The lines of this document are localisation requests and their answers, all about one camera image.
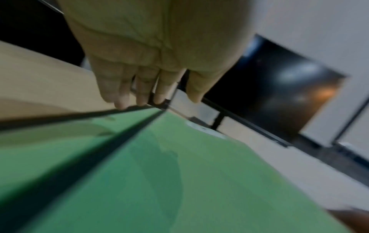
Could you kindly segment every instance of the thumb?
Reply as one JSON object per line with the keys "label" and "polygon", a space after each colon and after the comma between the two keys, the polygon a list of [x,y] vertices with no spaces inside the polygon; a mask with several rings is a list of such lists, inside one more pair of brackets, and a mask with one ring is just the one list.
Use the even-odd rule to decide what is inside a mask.
{"label": "thumb", "polygon": [[188,98],[194,103],[199,103],[204,95],[216,84],[216,82],[218,82],[224,73],[225,71],[191,71],[186,85]]}

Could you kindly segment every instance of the hand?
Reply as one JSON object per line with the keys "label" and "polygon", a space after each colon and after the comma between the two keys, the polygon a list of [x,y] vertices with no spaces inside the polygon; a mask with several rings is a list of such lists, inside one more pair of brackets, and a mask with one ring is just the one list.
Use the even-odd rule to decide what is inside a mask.
{"label": "hand", "polygon": [[100,94],[129,106],[136,76],[137,104],[165,100],[190,69],[187,95],[204,94],[242,55],[253,36],[251,0],[59,0],[96,76]]}

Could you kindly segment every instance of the black monitor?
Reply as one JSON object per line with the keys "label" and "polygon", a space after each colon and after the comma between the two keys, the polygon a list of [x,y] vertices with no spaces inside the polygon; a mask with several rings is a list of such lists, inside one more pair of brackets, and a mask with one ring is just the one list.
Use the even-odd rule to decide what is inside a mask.
{"label": "black monitor", "polygon": [[[292,142],[332,98],[344,75],[259,35],[205,95],[218,110]],[[186,79],[181,81],[185,86]]]}

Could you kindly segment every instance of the wooden table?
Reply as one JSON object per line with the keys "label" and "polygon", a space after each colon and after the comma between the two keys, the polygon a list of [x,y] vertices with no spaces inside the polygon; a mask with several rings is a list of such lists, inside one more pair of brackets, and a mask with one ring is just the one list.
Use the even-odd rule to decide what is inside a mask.
{"label": "wooden table", "polygon": [[0,41],[0,120],[112,108],[91,71]]}

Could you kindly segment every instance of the television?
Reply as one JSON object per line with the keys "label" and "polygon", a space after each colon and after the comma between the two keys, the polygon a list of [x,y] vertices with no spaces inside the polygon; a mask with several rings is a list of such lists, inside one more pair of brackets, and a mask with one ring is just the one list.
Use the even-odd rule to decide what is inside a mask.
{"label": "television", "polygon": [[[337,93],[344,77],[256,35],[204,102],[291,143]],[[181,80],[182,89],[186,82]]]}

